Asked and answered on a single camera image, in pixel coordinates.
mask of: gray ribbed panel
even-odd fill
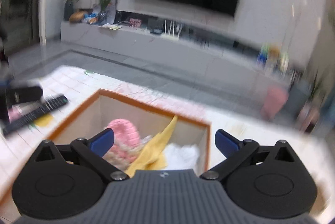
[[[110,183],[102,198],[75,217],[44,221],[21,217],[16,224],[316,224],[307,214],[285,220],[257,217],[237,207],[219,182],[193,170],[137,171]]]

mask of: dark vase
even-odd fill
[[[98,24],[101,26],[103,24],[107,24],[107,17],[108,17],[108,12],[106,11],[101,11],[98,14]]]
[[[68,21],[72,14],[74,14],[73,2],[72,0],[67,0],[64,6],[64,21]]]

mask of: table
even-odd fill
[[[287,140],[315,181],[321,183],[325,189],[328,206],[316,220],[321,224],[326,224],[335,217],[335,163],[323,139],[317,139],[293,129],[272,125],[233,112],[187,101],[77,67],[58,67],[52,74],[39,79],[39,81],[43,87],[44,96],[63,93],[69,99],[69,103],[52,113],[53,120],[46,127],[27,126],[7,139],[1,135],[1,198],[38,144],[42,140],[48,139],[59,123],[101,88],[210,123],[212,131],[209,155],[210,168],[225,159],[215,146],[214,137],[218,129],[224,129],[240,140],[254,139],[261,145],[274,145],[277,140]]]

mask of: pink trash can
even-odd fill
[[[288,98],[289,93],[285,89],[276,86],[269,87],[261,109],[262,117],[266,120],[272,120],[282,109]]]

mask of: gray tile floor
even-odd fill
[[[61,65],[81,67],[122,81],[220,109],[261,119],[261,106],[249,98],[208,87],[185,72],[150,64],[119,54],[59,41],[46,46],[35,45],[9,57],[17,80],[42,77]],[[294,125],[294,120],[280,113],[273,123]]]

